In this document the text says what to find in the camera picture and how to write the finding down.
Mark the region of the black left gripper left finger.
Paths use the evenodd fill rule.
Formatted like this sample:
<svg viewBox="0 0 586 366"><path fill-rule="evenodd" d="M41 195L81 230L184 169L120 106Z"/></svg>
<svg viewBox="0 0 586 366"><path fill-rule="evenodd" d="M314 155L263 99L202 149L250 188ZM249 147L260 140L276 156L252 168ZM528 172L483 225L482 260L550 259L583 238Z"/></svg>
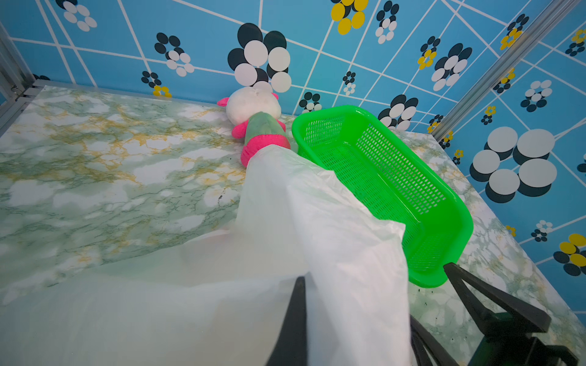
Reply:
<svg viewBox="0 0 586 366"><path fill-rule="evenodd" d="M266 366L308 365L306 283L295 280L282 328Z"/></svg>

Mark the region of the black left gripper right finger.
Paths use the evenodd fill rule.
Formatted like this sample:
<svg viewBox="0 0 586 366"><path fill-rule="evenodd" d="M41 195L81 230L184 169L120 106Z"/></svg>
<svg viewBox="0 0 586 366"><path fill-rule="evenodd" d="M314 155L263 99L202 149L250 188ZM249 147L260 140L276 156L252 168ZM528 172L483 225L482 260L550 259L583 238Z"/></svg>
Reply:
<svg viewBox="0 0 586 366"><path fill-rule="evenodd" d="M444 271L460 300L484 335L471 365L577 365L566 346L547 345L552 318L543 310L499 290L455 263Z"/></svg>

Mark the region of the white plastic bag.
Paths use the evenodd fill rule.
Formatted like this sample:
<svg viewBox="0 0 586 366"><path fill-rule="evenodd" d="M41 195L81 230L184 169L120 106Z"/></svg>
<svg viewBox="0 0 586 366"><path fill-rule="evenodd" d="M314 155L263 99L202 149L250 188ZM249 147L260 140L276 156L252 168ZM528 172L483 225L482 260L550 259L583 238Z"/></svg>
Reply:
<svg viewBox="0 0 586 366"><path fill-rule="evenodd" d="M308 365L408 365L406 227L290 150L253 157L236 220L12 302L4 365L266 365L295 280Z"/></svg>

